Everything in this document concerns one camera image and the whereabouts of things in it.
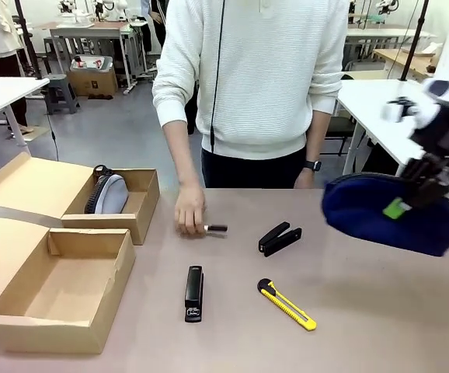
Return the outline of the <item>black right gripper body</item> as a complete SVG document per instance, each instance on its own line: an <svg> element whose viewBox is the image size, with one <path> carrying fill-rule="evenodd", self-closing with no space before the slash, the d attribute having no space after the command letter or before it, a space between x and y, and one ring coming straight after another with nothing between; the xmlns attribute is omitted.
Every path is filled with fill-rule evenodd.
<svg viewBox="0 0 449 373"><path fill-rule="evenodd" d="M434 117L424 127L417 127L410 138L426 153L449 159L449 106L439 104Z"/></svg>

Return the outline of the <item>person's right hand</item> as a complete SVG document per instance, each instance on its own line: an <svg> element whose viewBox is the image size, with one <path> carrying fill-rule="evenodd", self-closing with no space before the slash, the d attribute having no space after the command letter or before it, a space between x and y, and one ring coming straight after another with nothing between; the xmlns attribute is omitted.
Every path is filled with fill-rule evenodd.
<svg viewBox="0 0 449 373"><path fill-rule="evenodd" d="M178 233L202 236L204 228L205 197L199 184L182 185L175 204L175 223Z"/></svg>

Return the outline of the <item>person's left hand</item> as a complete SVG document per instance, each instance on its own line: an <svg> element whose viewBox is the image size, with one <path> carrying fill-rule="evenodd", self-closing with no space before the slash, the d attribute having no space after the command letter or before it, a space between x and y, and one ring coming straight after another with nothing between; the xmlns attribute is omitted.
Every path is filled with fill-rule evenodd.
<svg viewBox="0 0 449 373"><path fill-rule="evenodd" d="M315 186L315 175L312 169L302 169L295 180L294 189L312 189Z"/></svg>

